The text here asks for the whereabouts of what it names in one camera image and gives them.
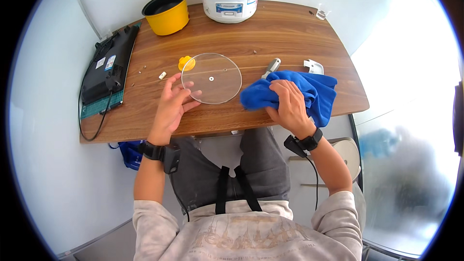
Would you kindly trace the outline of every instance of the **watch strap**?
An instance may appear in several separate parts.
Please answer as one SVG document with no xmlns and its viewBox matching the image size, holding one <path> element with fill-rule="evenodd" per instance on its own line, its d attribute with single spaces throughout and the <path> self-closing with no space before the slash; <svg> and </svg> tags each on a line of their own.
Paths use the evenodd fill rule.
<svg viewBox="0 0 464 261">
<path fill-rule="evenodd" d="M 161 160 L 164 158 L 164 146 L 153 145 L 148 141 L 140 144 L 139 152 L 149 160 Z"/>
<path fill-rule="evenodd" d="M 322 131 L 317 128 L 313 136 L 308 136 L 303 140 L 298 140 L 298 146 L 307 151 L 311 151 L 317 147 L 317 144 L 322 138 Z"/>
</svg>

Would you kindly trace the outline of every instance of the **wooden table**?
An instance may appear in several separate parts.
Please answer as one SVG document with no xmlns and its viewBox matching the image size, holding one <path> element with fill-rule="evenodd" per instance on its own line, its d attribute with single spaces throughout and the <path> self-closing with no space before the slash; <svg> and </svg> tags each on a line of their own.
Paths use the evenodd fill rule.
<svg viewBox="0 0 464 261">
<path fill-rule="evenodd" d="M 165 81 L 179 72 L 179 59 L 206 52 L 225 55 L 236 63 L 243 78 L 241 90 L 258 80 L 276 57 L 282 60 L 279 70 L 306 72 L 303 60 L 310 58 L 324 66 L 326 75 L 338 79 L 332 116 L 369 108 L 345 47 L 330 24 L 316 18 L 316 9 L 260 0 L 256 13 L 236 24 L 209 19 L 201 4 L 190 5 L 188 9 L 187 26 L 169 36 L 155 35 L 147 21 L 142 20 L 129 64 L 123 104 L 108 112 L 94 143 L 146 139 Z M 158 76 L 163 71 L 167 76 L 160 80 Z M 200 135 L 275 124 L 264 109 L 246 111 L 239 100 L 238 94 L 224 104 L 201 104 L 184 114 L 175 134 Z M 93 135 L 100 120 L 100 115 L 84 119 L 84 134 Z"/>
</svg>

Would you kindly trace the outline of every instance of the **black non-stick coating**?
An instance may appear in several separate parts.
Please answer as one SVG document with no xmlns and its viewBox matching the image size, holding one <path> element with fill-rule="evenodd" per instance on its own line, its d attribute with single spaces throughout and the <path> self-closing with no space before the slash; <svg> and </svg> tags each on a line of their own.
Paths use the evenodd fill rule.
<svg viewBox="0 0 464 261">
<path fill-rule="evenodd" d="M 142 15 L 150 16 L 165 12 L 177 6 L 182 1 L 183 0 L 152 0 L 142 9 Z"/>
</svg>

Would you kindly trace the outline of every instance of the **white sweatshirt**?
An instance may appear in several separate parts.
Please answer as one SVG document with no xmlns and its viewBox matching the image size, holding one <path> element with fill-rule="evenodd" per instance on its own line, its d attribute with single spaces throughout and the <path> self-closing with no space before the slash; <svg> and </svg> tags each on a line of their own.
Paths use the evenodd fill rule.
<svg viewBox="0 0 464 261">
<path fill-rule="evenodd" d="M 177 220 L 154 201 L 134 201 L 137 231 L 134 260 L 361 260 L 363 249 L 353 194 L 340 191 L 325 200 L 311 219 L 312 229 L 292 221 L 287 201 L 259 201 L 252 212 L 246 200 L 189 212 Z"/>
</svg>

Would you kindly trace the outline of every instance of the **blue towel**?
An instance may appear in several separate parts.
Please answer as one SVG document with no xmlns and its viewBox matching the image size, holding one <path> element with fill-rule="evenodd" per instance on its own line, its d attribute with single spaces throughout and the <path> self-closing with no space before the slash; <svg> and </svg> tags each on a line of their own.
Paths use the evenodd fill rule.
<svg viewBox="0 0 464 261">
<path fill-rule="evenodd" d="M 308 72 L 271 72 L 265 80 L 259 79 L 240 93 L 243 107 L 250 110 L 264 107 L 279 108 L 279 97 L 269 89 L 272 80 L 294 82 L 303 93 L 306 113 L 314 119 L 316 127 L 325 127 L 328 124 L 332 105 L 337 96 L 334 90 L 337 84 L 336 78 Z"/>
</svg>

